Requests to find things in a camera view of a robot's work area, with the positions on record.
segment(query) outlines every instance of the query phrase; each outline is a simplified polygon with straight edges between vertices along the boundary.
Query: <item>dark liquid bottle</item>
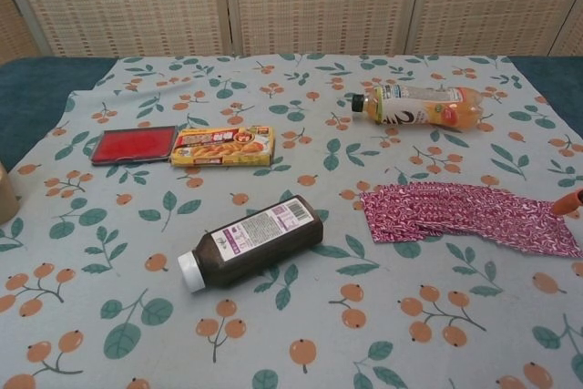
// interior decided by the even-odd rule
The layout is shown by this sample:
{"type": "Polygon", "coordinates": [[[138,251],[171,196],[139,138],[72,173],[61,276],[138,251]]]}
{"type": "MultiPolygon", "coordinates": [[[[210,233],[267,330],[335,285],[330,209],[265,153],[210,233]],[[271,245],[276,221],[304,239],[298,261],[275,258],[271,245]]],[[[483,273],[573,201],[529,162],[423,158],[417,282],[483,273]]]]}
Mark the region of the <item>dark liquid bottle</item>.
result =
{"type": "Polygon", "coordinates": [[[227,286],[322,241],[318,214],[301,196],[274,204],[206,233],[194,251],[179,256],[191,292],[227,286]]]}

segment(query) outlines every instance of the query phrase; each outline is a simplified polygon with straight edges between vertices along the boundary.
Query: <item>teal cloth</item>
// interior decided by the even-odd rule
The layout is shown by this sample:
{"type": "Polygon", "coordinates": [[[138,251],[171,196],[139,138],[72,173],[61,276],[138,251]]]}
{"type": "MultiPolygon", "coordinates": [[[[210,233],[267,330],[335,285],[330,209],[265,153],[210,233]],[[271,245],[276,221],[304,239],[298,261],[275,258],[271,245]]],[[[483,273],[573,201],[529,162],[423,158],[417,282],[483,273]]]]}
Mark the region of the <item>teal cloth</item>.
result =
{"type": "Polygon", "coordinates": [[[73,90],[89,90],[115,58],[18,59],[0,67],[0,162],[10,170],[63,116],[73,90]]]}
{"type": "Polygon", "coordinates": [[[583,136],[583,56],[511,56],[528,82],[583,136]]]}

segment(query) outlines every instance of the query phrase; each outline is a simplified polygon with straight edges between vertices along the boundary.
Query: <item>plastic bottle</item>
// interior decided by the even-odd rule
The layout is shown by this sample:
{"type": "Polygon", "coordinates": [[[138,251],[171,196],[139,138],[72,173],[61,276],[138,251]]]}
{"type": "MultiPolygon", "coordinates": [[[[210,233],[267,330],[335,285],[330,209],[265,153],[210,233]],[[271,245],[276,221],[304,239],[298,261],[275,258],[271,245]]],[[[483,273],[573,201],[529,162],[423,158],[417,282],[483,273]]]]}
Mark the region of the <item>plastic bottle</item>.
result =
{"type": "Polygon", "coordinates": [[[369,96],[353,95],[353,111],[365,111],[377,123],[433,123],[473,128],[482,116],[482,96],[472,88],[431,90],[418,87],[376,86],[369,96]]]}
{"type": "Polygon", "coordinates": [[[301,196],[206,233],[179,256],[191,292],[227,286],[322,241],[322,221],[301,196]]]}

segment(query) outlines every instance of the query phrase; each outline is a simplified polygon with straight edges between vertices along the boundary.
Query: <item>orange object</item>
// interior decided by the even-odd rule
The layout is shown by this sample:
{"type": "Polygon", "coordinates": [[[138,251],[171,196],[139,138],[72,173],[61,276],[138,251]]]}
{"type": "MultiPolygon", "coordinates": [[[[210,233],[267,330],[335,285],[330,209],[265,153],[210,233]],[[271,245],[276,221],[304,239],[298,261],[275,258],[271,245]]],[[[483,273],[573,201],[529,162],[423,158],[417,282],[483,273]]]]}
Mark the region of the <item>orange object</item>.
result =
{"type": "Polygon", "coordinates": [[[583,205],[583,189],[569,193],[553,204],[551,212],[563,216],[583,205]]]}

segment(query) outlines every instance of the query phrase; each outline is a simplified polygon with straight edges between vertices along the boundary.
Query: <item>table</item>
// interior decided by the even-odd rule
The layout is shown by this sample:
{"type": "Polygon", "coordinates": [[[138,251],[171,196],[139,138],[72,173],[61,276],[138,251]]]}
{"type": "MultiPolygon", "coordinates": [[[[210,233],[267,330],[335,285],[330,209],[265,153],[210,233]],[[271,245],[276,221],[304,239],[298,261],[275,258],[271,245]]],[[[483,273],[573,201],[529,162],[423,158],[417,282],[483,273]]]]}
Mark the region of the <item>table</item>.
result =
{"type": "Polygon", "coordinates": [[[577,387],[583,264],[467,236],[375,245],[357,195],[435,180],[552,200],[583,179],[582,144],[505,56],[121,59],[11,172],[22,209],[0,234],[0,382],[577,387]],[[393,81],[473,87],[484,118],[462,133],[351,113],[351,92],[393,81]],[[229,123],[276,127],[269,172],[87,159],[104,128],[229,123]],[[292,194],[325,219],[321,246],[188,293],[176,257],[204,230],[292,194]]]}

